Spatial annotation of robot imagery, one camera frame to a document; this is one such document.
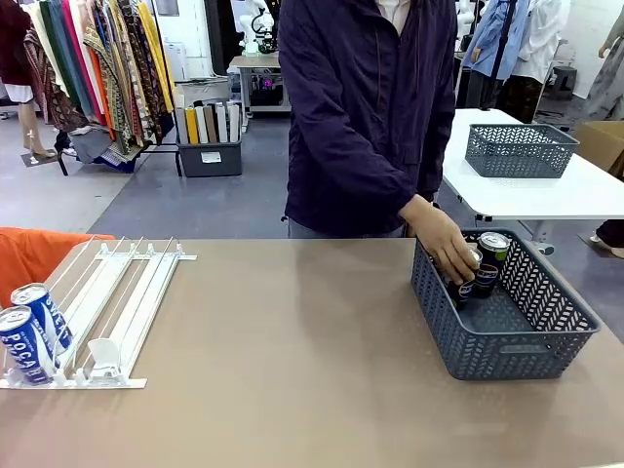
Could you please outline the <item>person's left hand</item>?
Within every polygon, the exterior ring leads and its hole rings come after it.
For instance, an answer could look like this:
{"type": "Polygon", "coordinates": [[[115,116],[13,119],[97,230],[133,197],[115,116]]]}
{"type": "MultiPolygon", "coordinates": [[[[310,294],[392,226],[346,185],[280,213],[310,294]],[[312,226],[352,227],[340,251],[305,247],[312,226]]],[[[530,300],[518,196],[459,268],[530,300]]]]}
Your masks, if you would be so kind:
{"type": "Polygon", "coordinates": [[[414,195],[399,215],[408,224],[409,232],[457,285],[475,278],[477,262],[459,227],[447,214],[414,195]]]}

